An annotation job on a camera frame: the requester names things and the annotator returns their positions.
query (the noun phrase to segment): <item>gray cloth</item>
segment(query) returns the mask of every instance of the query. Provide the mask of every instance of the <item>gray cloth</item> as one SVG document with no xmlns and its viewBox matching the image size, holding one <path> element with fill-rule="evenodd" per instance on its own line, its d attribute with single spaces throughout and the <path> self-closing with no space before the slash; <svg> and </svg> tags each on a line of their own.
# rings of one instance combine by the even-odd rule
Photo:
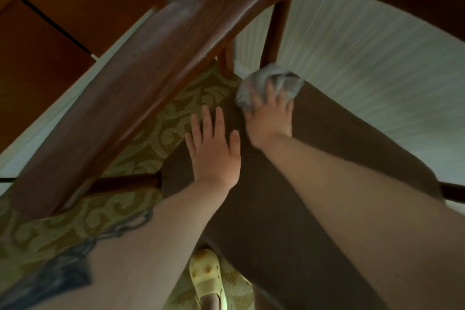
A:
<svg viewBox="0 0 465 310">
<path fill-rule="evenodd" d="M 250 74 L 238 87 L 236 94 L 236 105 L 244 110 L 252 110 L 252 101 L 250 99 L 249 82 L 252 82 L 255 89 L 265 101 L 266 99 L 266 81 L 271 78 L 278 95 L 281 88 L 287 91 L 287 100 L 290 101 L 299 94 L 305 80 L 293 76 L 286 68 L 274 63 L 268 64 L 264 68 Z"/>
</svg>

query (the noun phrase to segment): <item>yellow shoe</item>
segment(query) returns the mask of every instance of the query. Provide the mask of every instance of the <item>yellow shoe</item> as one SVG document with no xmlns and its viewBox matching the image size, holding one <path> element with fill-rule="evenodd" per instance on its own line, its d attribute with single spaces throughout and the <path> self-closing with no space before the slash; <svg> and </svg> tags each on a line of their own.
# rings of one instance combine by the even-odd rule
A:
<svg viewBox="0 0 465 310">
<path fill-rule="evenodd" d="M 207 294 L 217 294 L 220 310 L 227 310 L 219 260 L 212 250 L 205 248 L 196 251 L 189 262 L 189 273 L 198 299 Z"/>
</svg>

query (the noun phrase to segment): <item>left hand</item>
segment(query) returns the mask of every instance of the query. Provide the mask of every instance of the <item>left hand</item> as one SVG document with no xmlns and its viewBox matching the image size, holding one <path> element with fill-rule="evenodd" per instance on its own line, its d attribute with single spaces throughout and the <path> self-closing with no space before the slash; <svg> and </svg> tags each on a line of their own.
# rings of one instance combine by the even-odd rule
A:
<svg viewBox="0 0 465 310">
<path fill-rule="evenodd" d="M 197 115 L 192 114 L 192 135 L 186 133 L 186 144 L 192 160 L 195 181 L 205 180 L 220 184 L 229 191 L 239 180 L 240 173 L 240 136 L 234 130 L 229 136 L 229 145 L 225 136 L 223 110 L 216 108 L 213 132 L 212 117 L 207 106 L 202 107 L 203 136 Z"/>
</svg>

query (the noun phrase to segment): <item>forearm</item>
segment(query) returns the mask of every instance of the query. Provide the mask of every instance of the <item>forearm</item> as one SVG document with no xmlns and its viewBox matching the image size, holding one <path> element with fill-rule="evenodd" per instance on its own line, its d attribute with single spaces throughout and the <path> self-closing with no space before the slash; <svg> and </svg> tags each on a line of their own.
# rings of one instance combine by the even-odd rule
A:
<svg viewBox="0 0 465 310">
<path fill-rule="evenodd" d="M 274 138 L 263 151 L 390 306 L 465 306 L 456 288 L 465 282 L 462 215 L 293 138 Z"/>
<path fill-rule="evenodd" d="M 153 219 L 89 254 L 93 283 L 45 301 L 42 309 L 161 309 L 205 225 L 227 195 L 195 182 L 154 208 Z"/>
</svg>

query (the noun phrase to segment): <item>right hand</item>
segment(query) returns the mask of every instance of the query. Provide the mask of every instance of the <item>right hand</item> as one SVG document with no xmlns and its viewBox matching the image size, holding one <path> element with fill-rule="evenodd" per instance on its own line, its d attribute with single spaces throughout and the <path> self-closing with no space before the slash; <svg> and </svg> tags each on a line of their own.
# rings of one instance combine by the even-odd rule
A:
<svg viewBox="0 0 465 310">
<path fill-rule="evenodd" d="M 294 101 L 287 102 L 286 91 L 282 89 L 275 96 L 273 82 L 266 83 L 266 102 L 263 102 L 254 88 L 251 88 L 253 113 L 245 112 L 246 130 L 252 146 L 263 150 L 273 138 L 292 137 L 292 112 Z"/>
</svg>

